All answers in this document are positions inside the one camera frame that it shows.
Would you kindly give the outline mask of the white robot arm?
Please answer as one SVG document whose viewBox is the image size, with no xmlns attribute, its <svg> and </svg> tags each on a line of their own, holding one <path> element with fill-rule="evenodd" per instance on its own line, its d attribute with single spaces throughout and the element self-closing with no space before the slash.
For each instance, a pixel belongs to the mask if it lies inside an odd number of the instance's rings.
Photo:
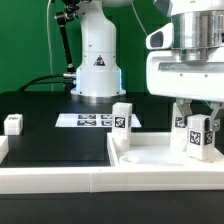
<svg viewBox="0 0 224 224">
<path fill-rule="evenodd" d="M 133 0 L 74 0 L 67 18 L 79 18 L 82 63 L 76 73 L 75 96 L 96 101 L 121 94 L 116 65 L 116 28 L 105 18 L 105 7 Z M 150 53 L 146 81 L 151 94 L 174 97 L 183 118 L 192 115 L 193 100 L 208 101 L 207 128 L 220 129 L 224 116 L 224 0 L 153 0 L 170 22 L 146 38 Z"/>
</svg>

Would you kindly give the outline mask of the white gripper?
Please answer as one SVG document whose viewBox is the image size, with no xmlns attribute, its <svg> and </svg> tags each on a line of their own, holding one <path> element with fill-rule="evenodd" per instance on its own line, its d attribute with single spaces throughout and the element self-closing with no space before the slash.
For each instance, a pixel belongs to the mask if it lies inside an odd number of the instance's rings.
<svg viewBox="0 0 224 224">
<path fill-rule="evenodd" d="M 210 51 L 206 62 L 185 63 L 177 51 L 151 52 L 146 61 L 147 88 L 152 95 L 174 97 L 184 125 L 192 115 L 191 99 L 213 101 L 205 130 L 220 130 L 224 102 L 224 49 Z"/>
</svg>

